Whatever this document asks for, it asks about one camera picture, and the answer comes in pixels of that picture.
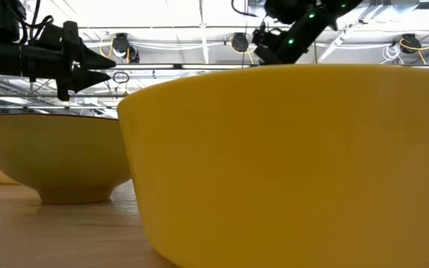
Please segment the cable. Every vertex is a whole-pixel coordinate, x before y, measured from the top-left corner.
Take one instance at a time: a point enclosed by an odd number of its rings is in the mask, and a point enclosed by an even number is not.
[[[109,89],[109,93],[112,94],[112,89],[110,88],[109,82],[104,81],[104,84]]]
[[[239,51],[236,51],[236,50],[235,50],[235,48],[233,48],[233,46],[232,46],[232,36],[231,36],[231,38],[229,38],[229,46],[231,47],[231,49],[232,49],[234,52],[236,52],[236,53],[238,53],[238,54],[244,54],[244,53],[247,53],[247,54],[248,54],[248,56],[250,56],[251,64],[254,64],[254,60],[252,59],[251,53],[252,53],[252,52],[254,52],[255,48],[254,48],[254,49],[252,49],[251,51],[245,51],[245,52],[239,52]]]
[[[116,71],[112,75],[112,80],[118,84],[118,86],[116,86],[114,89],[115,96],[118,97],[118,93],[117,93],[118,87],[123,83],[128,83],[128,81],[130,81],[130,75],[128,75],[128,73],[126,73],[125,71]]]
[[[13,16],[17,19],[17,21],[21,24],[21,29],[22,29],[22,38],[19,41],[19,44],[25,44],[28,41],[28,28],[30,29],[30,38],[31,40],[36,39],[42,32],[42,29],[47,26],[50,25],[54,22],[54,17],[49,15],[46,16],[41,23],[39,24],[34,24],[35,22],[33,22],[33,24],[29,24],[27,22],[25,22],[25,20],[23,18],[21,18],[20,16],[18,16],[17,12],[14,10],[14,8],[12,6],[10,6],[9,8],[10,12],[13,14]],[[36,32],[36,36],[32,36],[33,30],[37,28],[37,32]]]
[[[248,52],[247,55],[250,56],[251,64],[254,64],[254,60],[252,59],[251,53]]]
[[[422,52],[421,52],[421,51],[418,51],[418,54],[419,54],[419,55],[420,55],[420,57],[422,58],[423,63],[424,63],[425,65],[427,65],[427,64],[426,64],[426,60],[425,60],[425,58],[423,57]]]
[[[317,43],[318,47],[327,48],[330,46],[329,44]],[[389,47],[391,44],[383,44],[383,45],[337,45],[335,49],[344,49],[344,50],[360,50],[360,49],[373,49],[373,48],[385,48]]]
[[[247,20],[246,20],[246,30],[244,30],[244,36],[247,36]],[[243,59],[241,62],[241,68],[244,68],[244,56],[246,56],[246,52],[243,52]]]
[[[203,48],[202,45],[199,46],[192,46],[192,47],[180,47],[180,48],[166,48],[166,47],[154,47],[154,46],[148,46],[148,45],[137,45],[134,42],[130,42],[131,45],[136,45],[139,48],[148,48],[148,49],[155,49],[155,50],[169,50],[169,51],[184,51],[184,50],[191,50],[191,49],[199,49]],[[223,43],[215,43],[215,44],[208,44],[207,46],[213,46],[213,45],[224,45]]]
[[[196,44],[183,44],[183,43],[152,43],[152,42],[130,42],[130,44],[134,45],[152,45],[157,47],[165,47],[165,48],[189,48],[189,47],[199,47],[203,44],[196,43]]]
[[[399,59],[404,64],[403,59],[400,58],[400,53],[401,49],[396,45],[384,47],[384,49],[382,49],[381,51],[381,55],[385,59],[385,61],[381,62],[380,65],[396,59]]]
[[[241,14],[243,16],[251,16],[251,17],[258,18],[255,14],[251,14],[251,13],[248,13],[248,12],[241,12],[241,11],[237,10],[236,7],[235,7],[235,0],[231,0],[231,7],[238,14]]]
[[[34,15],[33,15],[33,25],[36,24],[37,21],[37,15],[39,14],[39,8],[41,7],[41,0],[36,0],[36,8],[34,9]],[[29,30],[29,37],[31,38],[31,40],[34,39],[34,29],[31,28]]]
[[[110,56],[112,56],[112,49],[113,49],[113,38],[110,40],[110,51],[109,51],[109,56],[107,56],[103,51],[102,51],[102,45],[98,47],[98,50],[100,51],[101,55],[106,57],[107,59],[110,58]]]
[[[408,49],[411,49],[411,50],[413,50],[413,51],[425,51],[425,50],[428,50],[429,49],[429,47],[427,47],[427,48],[411,48],[411,47],[409,47],[409,46],[407,46],[407,45],[404,45],[402,42],[404,41],[404,39],[402,38],[401,40],[400,40],[400,45],[402,46],[402,47],[404,47],[404,48],[408,48]]]

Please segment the table surface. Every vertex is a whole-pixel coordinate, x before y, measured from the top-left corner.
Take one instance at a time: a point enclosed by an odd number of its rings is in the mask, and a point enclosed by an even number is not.
[[[132,182],[112,202],[42,205],[22,185],[0,185],[0,268],[174,268],[149,245]]]

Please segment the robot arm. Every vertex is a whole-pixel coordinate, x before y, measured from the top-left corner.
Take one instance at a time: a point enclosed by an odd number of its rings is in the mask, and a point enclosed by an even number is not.
[[[289,31],[266,30],[266,25],[253,33],[254,52],[263,64],[295,63],[327,26],[337,30],[337,18],[357,7],[362,0],[266,0],[268,16],[294,25]]]
[[[19,23],[24,33],[19,40]],[[39,39],[27,39],[26,27],[37,28]],[[79,37],[77,23],[65,22],[63,27],[44,19],[39,25],[25,22],[25,9],[19,0],[0,0],[0,74],[55,79],[57,97],[69,100],[68,90],[78,92],[104,82],[110,76],[90,69],[115,67],[115,62],[88,49]]]

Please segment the black cable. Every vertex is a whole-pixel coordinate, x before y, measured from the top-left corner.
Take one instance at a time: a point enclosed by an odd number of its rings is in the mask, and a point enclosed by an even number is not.
[[[109,89],[110,94],[112,94],[112,89],[110,88],[109,82],[104,81],[105,86]]]
[[[25,25],[21,25],[22,29],[22,38],[19,40],[19,44],[25,44],[28,41],[28,29]]]
[[[246,30],[244,31],[244,36],[247,37],[247,21],[246,21]],[[246,56],[246,51],[243,51],[243,61],[241,63],[241,68],[244,68],[244,56]]]
[[[49,24],[52,24],[53,21],[54,21],[54,18],[52,18],[52,16],[46,16],[42,20],[41,24],[44,24],[44,27],[45,27],[45,26],[47,26]],[[44,29],[44,27],[37,28],[36,35],[33,37],[33,39],[38,39],[39,38],[39,35],[42,33],[42,29]]]
[[[17,21],[21,24],[22,38],[19,41],[19,44],[25,44],[28,41],[28,28],[30,28],[30,34],[32,34],[32,31],[34,28],[37,28],[36,36],[30,36],[32,40],[33,38],[37,38],[41,34],[42,29],[45,26],[52,24],[52,22],[54,22],[54,17],[49,15],[49,16],[46,16],[39,24],[29,24],[25,22],[23,18],[19,17],[17,12],[11,6],[10,6],[10,11],[17,19]]]
[[[241,12],[241,11],[237,10],[236,7],[235,7],[235,0],[231,0],[231,7],[238,14],[257,18],[257,16],[255,14],[251,14],[251,13],[248,13],[248,12]]]
[[[32,23],[33,25],[35,25],[36,22],[37,22],[37,15],[39,14],[39,8],[40,8],[40,6],[41,6],[41,0],[36,0],[36,8],[34,9],[33,23]],[[31,38],[31,40],[34,40],[33,33],[34,33],[34,29],[31,28],[29,30],[29,37]]]
[[[123,83],[128,83],[128,81],[130,81],[130,75],[128,75],[128,73],[126,73],[125,71],[116,71],[112,75],[112,80],[118,84],[118,86],[116,86],[114,89],[115,97],[117,98],[118,97],[118,93],[117,93],[118,87]]]
[[[232,0],[231,1],[231,5],[232,5],[232,7],[233,8],[235,8],[235,6],[234,6],[234,1],[235,0]],[[246,8],[246,6],[247,6],[247,0],[244,0],[244,8]],[[246,29],[244,30],[244,37],[246,37],[247,38],[247,20],[246,20]],[[243,51],[243,61],[241,62],[241,68],[244,68],[244,56],[246,56],[246,51]]]

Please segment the bowl base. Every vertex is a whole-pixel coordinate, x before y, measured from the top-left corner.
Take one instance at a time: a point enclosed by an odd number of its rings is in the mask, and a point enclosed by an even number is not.
[[[42,202],[46,204],[86,204],[109,200],[112,189],[48,189],[38,191],[38,194]]]

